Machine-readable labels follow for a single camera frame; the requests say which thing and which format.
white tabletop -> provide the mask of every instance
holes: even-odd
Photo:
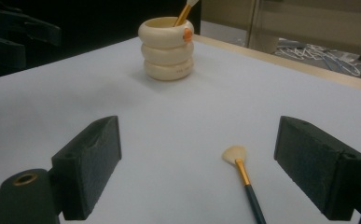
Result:
[[[88,124],[118,115],[123,159],[80,223],[254,223],[237,170],[221,160],[232,145],[248,148],[268,223],[331,223],[273,159],[279,118],[361,152],[361,90],[201,42],[192,74],[161,82],[145,75],[140,46],[135,38],[0,77],[0,184],[50,169]]]

brush holder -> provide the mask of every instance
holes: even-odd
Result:
[[[186,77],[194,66],[194,26],[189,21],[174,26],[176,20],[177,17],[161,17],[145,21],[139,27],[145,72],[157,80]]]

black handle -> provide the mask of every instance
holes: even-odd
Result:
[[[259,203],[256,197],[256,194],[253,191],[253,187],[251,185],[245,185],[244,189],[246,189],[247,198],[249,199],[249,203],[252,206],[253,214],[256,218],[258,224],[266,224],[264,215],[262,215],[261,208],[259,207]]]

